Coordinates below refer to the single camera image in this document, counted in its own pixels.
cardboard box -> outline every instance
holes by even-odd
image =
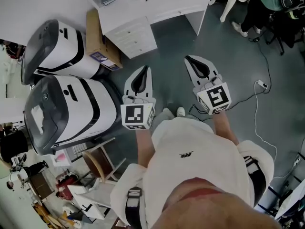
[[[99,13],[96,9],[87,12],[86,54],[110,69],[121,69],[119,49],[102,34]]]

shoulder strap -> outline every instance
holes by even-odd
[[[127,194],[125,215],[133,229],[147,229],[145,198],[141,186],[142,182],[129,189]]]
[[[246,156],[244,157],[244,161],[246,163],[248,175],[253,183],[254,206],[256,206],[266,190],[266,178],[259,167],[257,160],[253,159],[251,156]]]

black strap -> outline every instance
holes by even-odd
[[[256,206],[266,190],[266,177],[259,167],[257,160],[253,159],[251,156],[246,156],[244,157],[244,161],[247,166],[248,175],[253,183],[254,206]]]
[[[140,197],[142,189],[133,187],[129,189],[125,207],[125,215],[128,223],[133,229],[142,229],[140,220]]]

gray floor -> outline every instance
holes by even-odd
[[[264,57],[257,43],[249,42],[231,27],[231,21],[241,22],[246,14],[246,4],[236,3],[224,23],[219,18],[225,3],[208,7],[201,32],[196,36],[184,16],[163,21],[152,26],[158,49],[132,60],[123,57],[124,69],[114,72],[112,79],[123,92],[124,83],[129,75],[143,65],[152,69],[154,92],[157,99],[156,110],[164,107],[172,109],[183,106],[186,111],[197,103],[192,93],[193,85],[189,80],[184,56],[198,55],[214,63],[228,83],[233,104],[244,100],[254,93],[253,84],[261,79],[270,87]],[[251,29],[249,37],[257,35]],[[289,49],[285,45],[285,55],[280,56],[277,42],[266,45],[264,38],[259,42],[268,58],[272,78],[269,94],[259,95],[257,114],[258,133],[278,148],[275,162],[275,176],[283,176],[292,165],[296,152],[300,149],[305,133],[305,64],[299,45]],[[255,97],[227,112],[232,129],[240,141],[252,140],[273,157],[275,149],[263,143],[254,132]],[[205,119],[206,115],[197,115]],[[129,162],[137,161],[137,147],[133,131],[124,128],[116,133],[117,145]],[[277,189],[284,178],[272,181]],[[268,206],[274,199],[270,192],[264,196],[263,204]]]

white robot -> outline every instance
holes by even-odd
[[[206,112],[213,115],[227,109],[232,102],[229,89],[213,63],[192,55],[187,55],[184,63],[195,86],[193,92]]]
[[[155,114],[156,99],[153,98],[152,71],[143,66],[125,82],[122,125],[129,130],[149,129]]]

